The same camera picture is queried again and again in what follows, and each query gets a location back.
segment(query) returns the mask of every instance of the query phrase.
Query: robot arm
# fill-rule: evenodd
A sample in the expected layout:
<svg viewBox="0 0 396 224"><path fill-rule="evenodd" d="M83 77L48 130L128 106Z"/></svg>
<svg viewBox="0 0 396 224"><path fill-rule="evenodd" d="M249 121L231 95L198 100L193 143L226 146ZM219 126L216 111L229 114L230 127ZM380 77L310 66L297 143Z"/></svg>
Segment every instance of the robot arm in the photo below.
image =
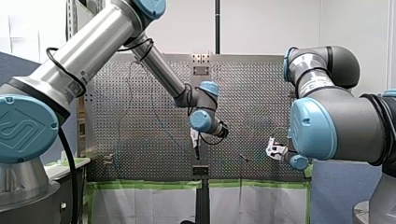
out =
<svg viewBox="0 0 396 224"><path fill-rule="evenodd" d="M85 86L121 46L133 50L141 63L174 97L178 106L194 108L190 115L192 128L200 133L226 137L226 125L215 116L219 86L215 82L205 81L200 87L189 88L190 85L181 82L153 46L152 40L148 41L144 34L147 26L159 19L164 10L163 0L152 3L142 0L113 0L57 50L53 57L50 55L50 60L43 63L32 75L14 77L3 85L0 95L13 94L17 98L24 95L25 99L21 99L22 101L27 100L29 106L37 107L36 111L26 110L29 118L35 119L37 114L47 114L48 119L40 118L38 121L45 124L49 131L35 137L36 141L40 139L41 143L46 144L20 151L13 150L12 156L9 156L8 150L0 150L0 163L29 161L47 150L56 137L58 126L62 126L70 115L69 104L85 93ZM37 100L44 104L35 104Z"/></svg>
<svg viewBox="0 0 396 224"><path fill-rule="evenodd" d="M292 158L298 156L298 163L305 164L299 166L302 170L307 158L367 161L384 167L396 161L396 151L390 147L392 120L387 119L394 113L395 101L390 97L394 95L354 97L347 89L358 84L360 68L350 51L292 48L284 71L297 100L290 111L289 146L283 160L295 167Z"/></svg>

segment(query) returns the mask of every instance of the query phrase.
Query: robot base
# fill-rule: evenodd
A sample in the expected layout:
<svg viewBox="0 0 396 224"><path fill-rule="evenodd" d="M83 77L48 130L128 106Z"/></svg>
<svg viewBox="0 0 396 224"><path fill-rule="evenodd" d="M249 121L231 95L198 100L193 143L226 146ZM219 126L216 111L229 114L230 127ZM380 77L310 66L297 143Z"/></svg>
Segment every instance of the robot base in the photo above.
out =
<svg viewBox="0 0 396 224"><path fill-rule="evenodd" d="M60 184L52 182L49 190L31 200L13 203L0 207L2 224L30 223L30 224L59 224L61 223L61 204L57 193Z"/></svg>

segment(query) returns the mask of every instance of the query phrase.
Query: black cable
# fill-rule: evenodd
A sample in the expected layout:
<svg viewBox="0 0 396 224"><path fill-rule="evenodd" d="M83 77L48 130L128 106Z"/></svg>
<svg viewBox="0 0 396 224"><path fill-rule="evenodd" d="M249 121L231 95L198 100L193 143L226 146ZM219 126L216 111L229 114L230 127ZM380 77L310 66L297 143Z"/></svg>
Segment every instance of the black cable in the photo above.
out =
<svg viewBox="0 0 396 224"><path fill-rule="evenodd" d="M290 59L291 52L292 52L293 50L295 50L295 49L297 49L297 48L296 48L296 47L291 47L291 48L289 48L289 49L288 49L288 52L286 52L285 58L284 58L283 76L284 76L284 78L285 78L287 81L289 81L289 82L291 82L290 76L289 76L289 59Z"/></svg>
<svg viewBox="0 0 396 224"><path fill-rule="evenodd" d="M384 161L388 158L390 152L392 151L393 141L396 139L396 136L393 135L392 137L391 135L390 128L393 126L393 124L379 97L373 94L363 94L361 97L366 98L373 105L376 114L379 116L382 125L384 126L384 149L382 150L382 153L377 161L370 162L371 165L378 166L384 163Z"/></svg>
<svg viewBox="0 0 396 224"><path fill-rule="evenodd" d="M189 107L187 108L187 116L191 115L192 112L192 86L189 83L184 83L184 85L186 85L187 87L189 87L188 91L189 94L187 95L187 104L189 105Z"/></svg>
<svg viewBox="0 0 396 224"><path fill-rule="evenodd" d="M123 51L128 51L128 50L131 50L131 49L135 49L135 48L137 48L137 47L139 47L139 46L144 45L144 44L147 43L147 42L154 43L154 41L153 41L151 38L149 38L149 39L147 39L147 40L145 40L145 41L143 41L143 42L141 42L141 43L138 43L138 44L136 44L136 45L134 45L134 46L132 46L132 47L130 47L130 48L127 48L127 49L119 49L119 50L117 50L117 52L123 52Z"/></svg>
<svg viewBox="0 0 396 224"><path fill-rule="evenodd" d="M77 84L82 88L82 92L77 95L77 98L84 95L85 92L87 91L87 89L85 88L84 83L82 83L78 78L76 78L76 76L74 76L73 74L71 74L70 72L68 72L63 65L61 65L58 61L56 61L56 59L53 57L53 55L50 53L52 50L56 51L58 50L57 48L47 48L46 52L47 52L47 56L49 57L49 59L59 68L61 69L65 74L67 74L68 76L70 76L75 82L77 82Z"/></svg>
<svg viewBox="0 0 396 224"><path fill-rule="evenodd" d="M58 135L59 138L61 139L62 146L64 147L64 152L66 153L67 161L69 162L70 175L72 177L73 206L72 206L71 224L77 224L78 223L78 180L77 180L76 165L74 163L72 149L70 148L67 142L66 136L64 135L64 130L62 128L59 129Z"/></svg>
<svg viewBox="0 0 396 224"><path fill-rule="evenodd" d="M149 53L151 52L153 47L154 47L154 41L152 39L150 39L150 43L149 43L148 49L146 50L146 54L143 55L143 57L141 57L139 59L139 62L143 62L143 60L146 59L146 57L149 55Z"/></svg>
<svg viewBox="0 0 396 224"><path fill-rule="evenodd" d="M215 103L215 105L216 105L216 109L218 108L218 101L216 101L216 99L215 98L213 98L213 96L212 95L210 95L210 93L209 92L207 92L206 90L204 90L204 89L202 89L201 87L195 87L195 89L196 90L200 90L200 91L203 91L204 92L204 94L206 94L212 101L213 101L213 103Z"/></svg>
<svg viewBox="0 0 396 224"><path fill-rule="evenodd" d="M199 133L199 136L201 137L201 139L202 139L205 143L207 143L207 144L210 145L210 146L218 145L218 144L220 144L220 143L224 140L224 138L220 138L220 140L219 140L218 142L211 143L211 142L206 141L206 140L204 139L204 137L201 135L201 133Z"/></svg>
<svg viewBox="0 0 396 224"><path fill-rule="evenodd" d="M387 151L384 151L384 154L385 154L385 158L384 158L384 161L383 161L383 163L384 163L388 159L388 157L390 156L390 153L391 153L391 151L393 149L393 144L394 144L394 141L396 140L396 131L395 131L395 127L393 125L392 115L390 114L390 112L388 110L386 102L382 98L378 97L377 95L374 95L374 99L379 104L380 108L382 109L383 113L385 114L384 117L387 119L387 123L388 123L388 126L389 126L390 146L389 146L389 149Z"/></svg>
<svg viewBox="0 0 396 224"><path fill-rule="evenodd" d="M132 66L134 65L135 62L130 62L129 68L128 68L128 76L126 78L126 84L128 85L128 93L129 93L129 100L128 100L128 105L126 108L126 111L120 116L120 118L117 120L117 144L116 144L116 151L114 153L114 162L115 162L115 169L117 172L118 178L120 178L120 151L119 151L119 146L120 146L120 140L121 140L121 123L122 120L125 119L126 116L128 116L132 102L133 102L133 87L131 84L131 78L132 78Z"/></svg>

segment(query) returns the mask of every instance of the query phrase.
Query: metal stand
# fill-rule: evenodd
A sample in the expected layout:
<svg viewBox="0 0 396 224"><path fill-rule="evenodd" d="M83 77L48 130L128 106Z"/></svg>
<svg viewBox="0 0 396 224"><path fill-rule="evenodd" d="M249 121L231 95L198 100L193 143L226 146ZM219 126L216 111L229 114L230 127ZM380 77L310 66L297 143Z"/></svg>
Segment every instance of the metal stand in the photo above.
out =
<svg viewBox="0 0 396 224"><path fill-rule="evenodd" d="M202 183L195 195L195 224L210 224L209 166L193 166L192 173L200 176Z"/></svg>

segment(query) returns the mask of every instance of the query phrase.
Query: white wall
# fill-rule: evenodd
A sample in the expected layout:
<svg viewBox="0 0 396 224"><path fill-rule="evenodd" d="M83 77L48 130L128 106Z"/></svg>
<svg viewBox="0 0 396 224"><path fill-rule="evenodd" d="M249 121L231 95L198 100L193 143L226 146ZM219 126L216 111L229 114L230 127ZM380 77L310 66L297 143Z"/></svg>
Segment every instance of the white wall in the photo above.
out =
<svg viewBox="0 0 396 224"><path fill-rule="evenodd" d="M168 1L165 14L147 34L166 53L214 52L214 4ZM223 54L284 54L290 46L319 44L319 0L223 0L220 9Z"/></svg>
<svg viewBox="0 0 396 224"><path fill-rule="evenodd" d="M0 51L36 62L65 42L65 0L0 0Z"/></svg>
<svg viewBox="0 0 396 224"><path fill-rule="evenodd" d="M389 0L322 0L320 45L350 49L361 65L355 95L389 84Z"/></svg>
<svg viewBox="0 0 396 224"><path fill-rule="evenodd" d="M167 1L165 14L150 25L147 35L166 53L214 51L214 4L214 0Z"/></svg>
<svg viewBox="0 0 396 224"><path fill-rule="evenodd" d="M221 53L284 54L319 44L320 0L221 1Z"/></svg>

